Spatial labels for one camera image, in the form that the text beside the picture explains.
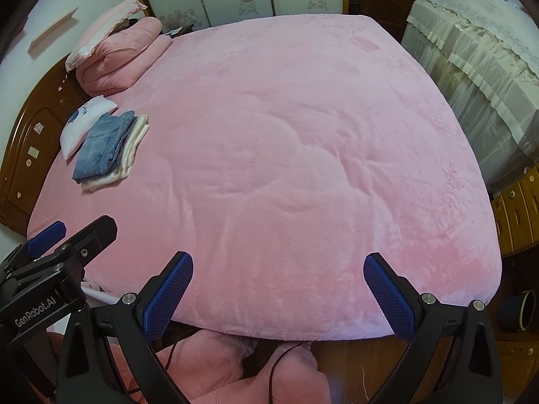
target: white pillow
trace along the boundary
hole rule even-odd
[[[103,114],[112,113],[118,105],[103,96],[94,97],[79,107],[67,120],[60,135],[62,155],[67,161],[86,139],[88,131]]]

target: stack of folded clothes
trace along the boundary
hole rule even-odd
[[[127,178],[138,144],[148,131],[148,116],[102,115],[88,132],[76,159],[73,179],[83,190],[95,191]]]

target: mattress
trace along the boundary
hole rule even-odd
[[[507,34],[486,28],[486,21],[470,20],[465,9],[442,6],[444,1],[414,2],[402,45],[447,99],[489,191],[498,194],[518,180],[525,167],[539,162],[539,77],[532,70],[535,60],[526,52],[519,55],[515,50],[520,48],[513,45],[517,40],[533,42],[523,36],[539,37],[539,30],[503,0],[468,0],[494,12],[502,6],[523,18],[520,22],[527,28],[515,28],[516,39],[506,42],[500,38]]]
[[[28,235],[108,214],[86,268],[117,296],[178,251],[194,275],[173,318],[283,340],[391,334],[363,279],[380,252],[443,302],[487,303],[501,275],[481,173],[451,108],[374,20],[297,15],[174,39],[111,99],[149,116],[130,176],[94,193],[58,157]]]

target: folded pink quilt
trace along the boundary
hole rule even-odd
[[[75,71],[76,79],[92,96],[108,96],[132,87],[172,44],[160,35],[161,21],[146,17],[103,40]]]
[[[242,361],[252,354],[256,344],[256,339],[201,330],[178,343],[168,373],[192,404],[267,404],[271,369],[295,344],[281,345],[257,376],[241,379]],[[137,384],[120,347],[114,345],[112,350],[128,390],[135,389]],[[157,354],[163,365],[170,351],[167,348]],[[272,386],[276,404],[331,403],[327,378],[316,370],[316,360],[307,344],[292,349],[277,363]],[[146,403],[140,392],[131,397]]]
[[[501,276],[478,164],[422,67],[364,16],[256,19],[174,39],[118,113],[150,130],[129,178],[84,193],[53,163],[29,236],[109,214],[86,268],[138,291],[178,250],[195,272],[174,314],[283,340],[391,333],[363,279],[379,251],[420,293],[488,302]]]

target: blue gripper pad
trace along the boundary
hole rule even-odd
[[[183,253],[143,312],[142,334],[147,342],[163,336],[192,277],[193,259]]]
[[[37,260],[41,255],[52,248],[56,243],[66,236],[66,226],[56,221],[48,228],[43,229],[34,238],[28,240],[26,244],[26,255]]]
[[[395,336],[411,342],[416,335],[414,312],[372,255],[365,259],[363,276]]]

